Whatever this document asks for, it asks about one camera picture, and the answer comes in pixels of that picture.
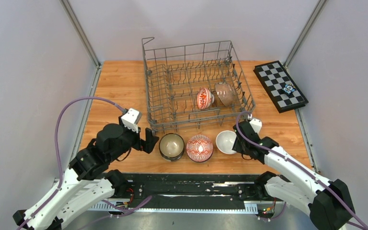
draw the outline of bowl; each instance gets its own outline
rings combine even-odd
[[[164,159],[176,161],[184,154],[184,140],[178,134],[166,134],[159,141],[159,150]]]
[[[234,154],[236,151],[232,150],[233,144],[236,140],[236,133],[233,131],[225,130],[218,134],[216,143],[219,151],[225,154]]]
[[[211,139],[207,136],[198,134],[187,142],[187,155],[195,162],[202,163],[208,161],[214,151]]]
[[[201,87],[197,94],[197,106],[199,109],[208,108],[215,100],[214,95],[205,87]]]
[[[224,82],[217,83],[215,84],[215,91],[224,106],[231,106],[233,104],[236,92],[231,85]]]

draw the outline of metal wire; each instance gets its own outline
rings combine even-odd
[[[242,111],[253,111],[255,102],[231,41],[146,49],[153,39],[142,39],[142,51],[148,122],[154,131],[222,125]],[[235,90],[233,105],[214,103],[199,110],[196,96],[200,87],[215,93],[215,84],[221,82]]]

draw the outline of white bowl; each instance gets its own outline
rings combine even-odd
[[[233,144],[236,140],[236,133],[233,131],[225,130],[218,134],[217,139],[215,140],[217,143],[217,147],[219,151],[225,154],[234,154],[236,151],[232,150]]]

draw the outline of chessboard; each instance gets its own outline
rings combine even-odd
[[[279,113],[301,108],[308,103],[280,61],[255,66],[253,71]]]

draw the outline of robotic arm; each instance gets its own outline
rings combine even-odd
[[[258,186],[257,190],[261,191],[261,198],[272,196],[286,201],[307,214],[319,230],[340,229],[352,218],[352,215],[341,203],[318,183],[319,181],[322,182],[337,193],[354,212],[352,199],[344,182],[339,179],[332,182],[311,171],[290,156],[283,147],[271,138],[264,137],[260,139],[252,121],[242,121],[239,123],[239,130],[236,126],[233,129],[237,135],[233,150],[248,155],[262,164],[267,164],[290,180],[290,182],[286,182],[272,172],[263,173],[255,181],[255,186]],[[252,145],[242,137],[240,132],[249,140],[280,153],[284,157]],[[315,179],[307,175],[305,171],[311,172]]]
[[[159,140],[149,128],[146,128],[146,140],[140,138],[138,122],[141,113],[129,109],[119,117],[119,124],[107,124],[98,132],[88,146],[80,150],[71,160],[64,174],[61,187],[58,184],[35,205],[28,210],[18,210],[13,218],[18,226],[26,219],[23,227],[28,230],[61,230],[64,229],[79,214],[103,200],[126,191],[127,181],[118,170],[113,170],[93,188],[73,198],[77,192],[97,179],[109,164],[134,148],[151,153]],[[32,214],[42,203],[48,200],[53,192],[59,191],[36,215]]]

